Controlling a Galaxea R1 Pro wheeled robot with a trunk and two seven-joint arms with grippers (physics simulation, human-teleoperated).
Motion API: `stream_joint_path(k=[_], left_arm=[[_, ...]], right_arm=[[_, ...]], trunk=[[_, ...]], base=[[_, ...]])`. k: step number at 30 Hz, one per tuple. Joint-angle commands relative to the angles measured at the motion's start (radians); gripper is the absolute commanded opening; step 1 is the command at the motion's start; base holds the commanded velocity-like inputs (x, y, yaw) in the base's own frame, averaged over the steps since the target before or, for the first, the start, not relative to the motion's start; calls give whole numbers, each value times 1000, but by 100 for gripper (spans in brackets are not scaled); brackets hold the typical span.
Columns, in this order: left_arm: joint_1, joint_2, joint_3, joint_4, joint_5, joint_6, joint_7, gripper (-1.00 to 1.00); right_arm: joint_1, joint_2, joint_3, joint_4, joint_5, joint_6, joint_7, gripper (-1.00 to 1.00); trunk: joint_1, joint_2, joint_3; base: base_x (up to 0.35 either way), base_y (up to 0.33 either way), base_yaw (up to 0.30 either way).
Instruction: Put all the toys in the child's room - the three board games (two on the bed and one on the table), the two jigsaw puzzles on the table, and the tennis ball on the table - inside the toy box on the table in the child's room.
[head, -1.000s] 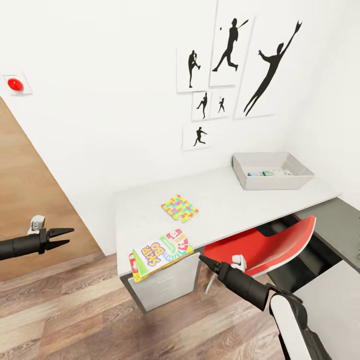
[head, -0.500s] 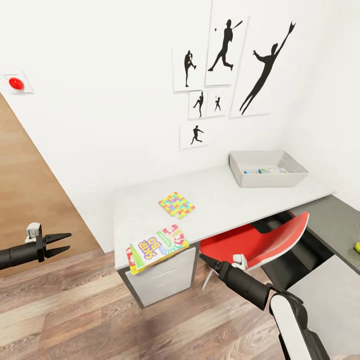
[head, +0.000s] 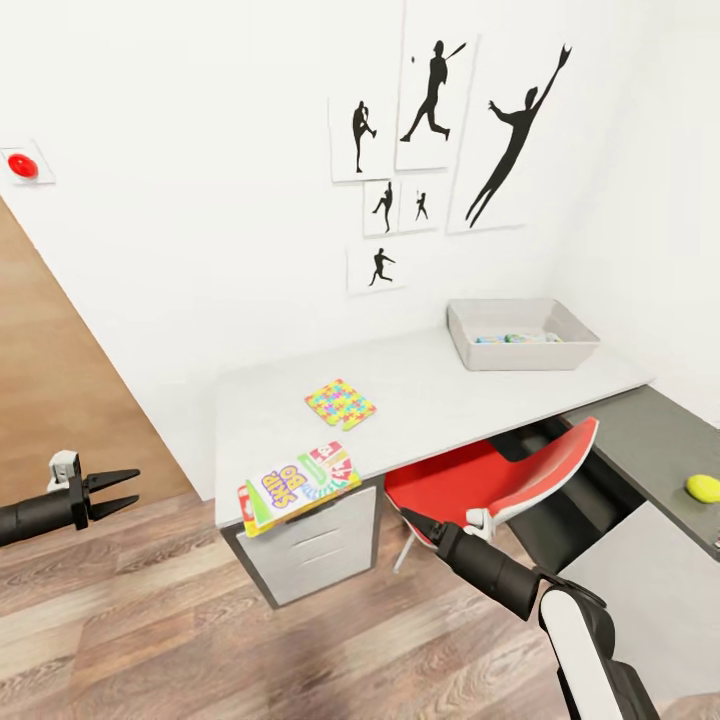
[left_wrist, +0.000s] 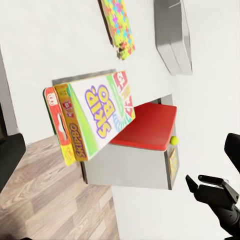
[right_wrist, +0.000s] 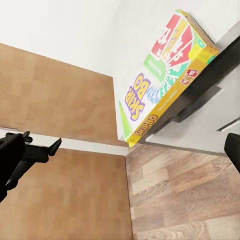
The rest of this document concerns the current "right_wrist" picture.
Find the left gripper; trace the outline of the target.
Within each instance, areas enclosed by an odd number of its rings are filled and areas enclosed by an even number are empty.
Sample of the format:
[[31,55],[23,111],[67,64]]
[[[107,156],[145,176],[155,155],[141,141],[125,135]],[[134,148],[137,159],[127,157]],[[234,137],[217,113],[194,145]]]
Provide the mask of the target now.
[[[24,140],[27,139],[30,135],[30,131],[23,132]],[[47,163],[49,156],[54,156],[62,143],[62,138],[59,138],[53,145],[50,147],[38,146],[33,147],[33,145],[26,144],[25,156],[22,157],[21,161],[14,170],[18,174],[26,173],[35,163]]]

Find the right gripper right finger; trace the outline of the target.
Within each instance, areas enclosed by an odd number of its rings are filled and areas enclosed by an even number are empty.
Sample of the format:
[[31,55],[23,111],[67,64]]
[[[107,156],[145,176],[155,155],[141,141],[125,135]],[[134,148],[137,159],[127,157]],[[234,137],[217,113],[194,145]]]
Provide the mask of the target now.
[[227,135],[224,151],[240,173],[240,135],[229,133]]

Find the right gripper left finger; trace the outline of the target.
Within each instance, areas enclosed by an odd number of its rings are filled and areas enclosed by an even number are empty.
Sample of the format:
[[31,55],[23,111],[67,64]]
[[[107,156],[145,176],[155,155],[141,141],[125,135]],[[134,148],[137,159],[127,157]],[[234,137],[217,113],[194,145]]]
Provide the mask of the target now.
[[22,133],[0,138],[0,193],[26,153]]

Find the board game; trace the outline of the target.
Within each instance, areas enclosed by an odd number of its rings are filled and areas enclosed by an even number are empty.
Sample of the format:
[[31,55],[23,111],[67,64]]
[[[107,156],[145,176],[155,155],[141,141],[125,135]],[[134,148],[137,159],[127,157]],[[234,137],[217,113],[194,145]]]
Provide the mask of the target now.
[[119,102],[132,148],[219,54],[195,20],[177,9]]

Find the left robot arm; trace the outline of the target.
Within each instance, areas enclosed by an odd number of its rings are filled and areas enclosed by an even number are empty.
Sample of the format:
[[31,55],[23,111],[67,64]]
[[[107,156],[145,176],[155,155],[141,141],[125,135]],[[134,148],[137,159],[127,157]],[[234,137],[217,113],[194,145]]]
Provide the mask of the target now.
[[[22,133],[26,146],[25,156],[22,157],[21,161],[1,191],[0,203],[5,199],[5,197],[7,197],[7,191],[14,189],[18,185],[19,179],[22,178],[24,173],[26,173],[35,163],[47,163],[49,156],[53,157],[62,143],[62,138],[59,138],[59,140],[50,147],[33,147],[33,145],[30,145],[33,142],[33,138],[29,136],[30,134],[30,131]],[[14,134],[12,132],[5,132],[2,134],[1,138],[11,135]]]

